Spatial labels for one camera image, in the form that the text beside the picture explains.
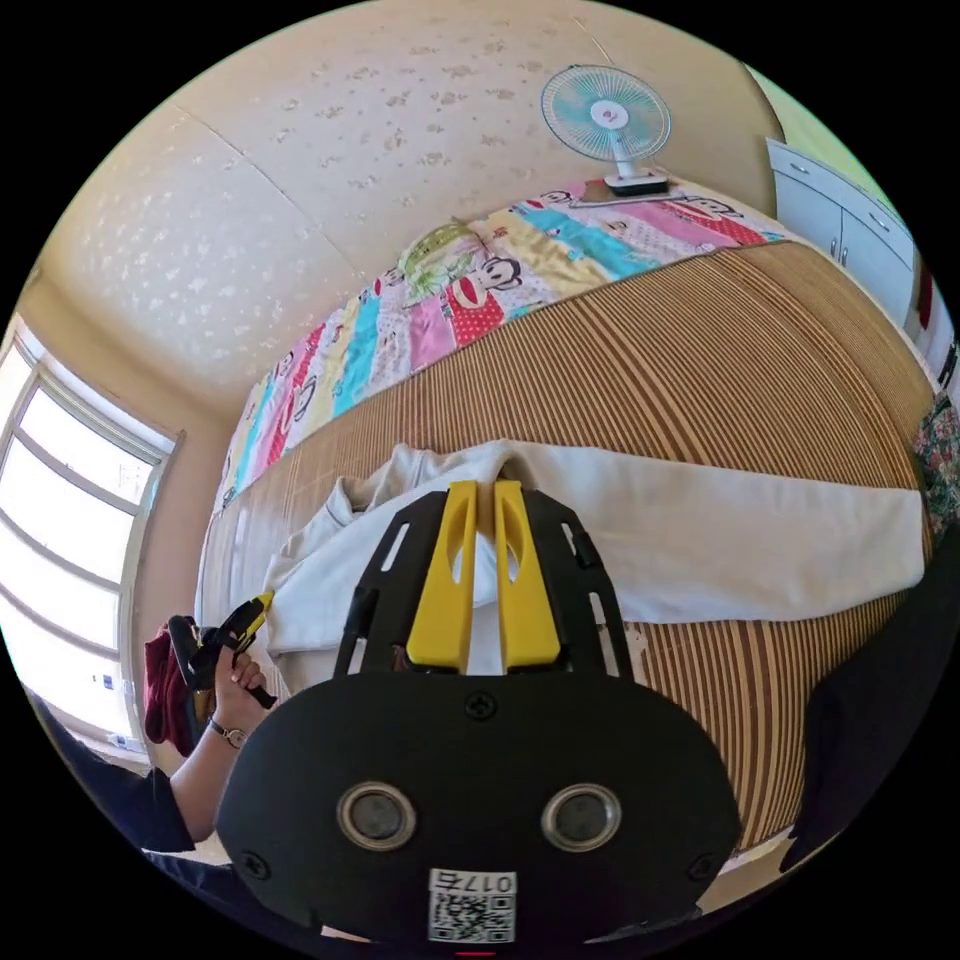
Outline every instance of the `electric fan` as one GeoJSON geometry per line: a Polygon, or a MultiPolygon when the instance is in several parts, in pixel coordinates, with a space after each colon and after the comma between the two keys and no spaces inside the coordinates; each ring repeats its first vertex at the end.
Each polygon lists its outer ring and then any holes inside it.
{"type": "Polygon", "coordinates": [[[562,143],[583,156],[616,163],[617,172],[604,182],[617,196],[669,189],[667,177],[633,166],[634,160],[653,156],[670,136],[670,111],[642,80],[616,67],[567,67],[547,81],[540,106],[562,143]]]}

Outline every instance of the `cabinet door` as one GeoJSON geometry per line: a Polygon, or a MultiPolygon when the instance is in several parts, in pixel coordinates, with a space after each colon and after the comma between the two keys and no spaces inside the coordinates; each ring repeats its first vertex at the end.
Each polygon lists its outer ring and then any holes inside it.
{"type": "Polygon", "coordinates": [[[847,210],[843,211],[840,263],[902,327],[913,297],[913,269],[847,210]]]}
{"type": "Polygon", "coordinates": [[[774,171],[777,219],[834,259],[840,256],[840,207],[822,193],[774,171]]]}

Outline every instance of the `black device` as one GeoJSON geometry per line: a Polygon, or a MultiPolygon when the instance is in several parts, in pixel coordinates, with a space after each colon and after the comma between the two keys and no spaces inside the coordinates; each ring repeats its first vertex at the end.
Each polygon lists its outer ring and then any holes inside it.
{"type": "Polygon", "coordinates": [[[465,673],[476,495],[454,484],[395,515],[333,678],[274,711],[238,757],[225,849],[297,924],[448,956],[575,948],[695,916],[741,833],[723,759],[635,682],[576,514],[519,484],[495,490],[504,673],[465,673]]]}

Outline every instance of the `wristwatch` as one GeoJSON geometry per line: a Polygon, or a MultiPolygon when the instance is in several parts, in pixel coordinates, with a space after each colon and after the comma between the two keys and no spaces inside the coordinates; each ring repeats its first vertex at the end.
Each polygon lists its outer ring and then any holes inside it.
{"type": "Polygon", "coordinates": [[[223,737],[234,750],[239,750],[247,742],[247,735],[242,730],[225,730],[216,720],[210,721],[210,729],[223,737]]]}

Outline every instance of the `window frame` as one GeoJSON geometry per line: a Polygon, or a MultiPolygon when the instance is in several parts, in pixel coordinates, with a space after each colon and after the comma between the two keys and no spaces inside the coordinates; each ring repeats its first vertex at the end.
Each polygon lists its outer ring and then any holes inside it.
{"type": "MultiPolygon", "coordinates": [[[[111,650],[100,644],[93,643],[68,630],[50,623],[42,615],[36,613],[24,604],[19,598],[14,596],[2,584],[0,584],[0,595],[4,597],[12,606],[31,620],[38,627],[48,632],[51,636],[77,647],[96,654],[99,657],[114,661],[119,665],[119,673],[122,686],[122,696],[127,711],[127,717],[130,721],[130,727],[133,731],[133,738],[127,739],[125,745],[118,745],[116,740],[117,732],[105,730],[95,726],[80,717],[74,717],[65,713],[63,710],[49,704],[52,714],[59,720],[71,733],[101,745],[101,752],[107,757],[122,755],[129,762],[150,765],[149,746],[144,742],[143,726],[140,713],[142,710],[141,681],[138,676],[138,670],[142,664],[142,652],[138,655],[133,647],[134,638],[134,589],[142,561],[143,546],[146,540],[146,534],[150,527],[150,520],[153,513],[153,507],[156,502],[157,493],[164,474],[169,467],[170,461],[179,448],[180,438],[172,438],[161,434],[152,426],[144,424],[144,429],[149,430],[155,435],[159,435],[163,440],[169,443],[170,449],[163,450],[154,443],[149,442],[143,437],[138,437],[129,429],[114,423],[110,418],[100,410],[94,409],[87,401],[79,397],[64,383],[47,369],[45,360],[47,359],[44,350],[41,356],[35,356],[20,336],[19,331],[15,332],[9,343],[0,349],[0,363],[7,355],[16,350],[21,359],[30,368],[30,373],[17,394],[16,400],[10,411],[9,416],[3,421],[0,427],[0,475],[6,465],[7,456],[10,451],[13,440],[23,444],[26,449],[38,457],[49,469],[53,470],[61,479],[67,481],[73,486],[83,490],[85,493],[96,499],[109,504],[110,506],[122,510],[133,517],[133,524],[130,529],[130,536],[127,539],[127,545],[124,552],[123,567],[120,581],[114,583],[106,578],[99,577],[90,571],[77,567],[70,561],[60,557],[55,552],[43,547],[37,543],[29,534],[23,531],[3,510],[0,508],[0,523],[3,523],[7,530],[21,541],[28,549],[36,551],[44,559],[55,564],[60,569],[77,576],[87,583],[115,591],[118,597],[117,603],[117,625],[116,637],[117,648],[111,650]],[[21,420],[37,391],[42,391],[49,399],[53,400],[66,413],[74,417],[88,429],[92,430],[98,436],[112,443],[119,449],[129,453],[151,465],[151,471],[144,487],[140,503],[135,504],[132,501],[125,500],[122,497],[99,487],[97,484],[76,473],[66,464],[61,463],[43,447],[41,447],[32,437],[30,437],[21,427],[21,420]]],[[[126,411],[122,411],[125,416],[130,416],[126,411]]]]}

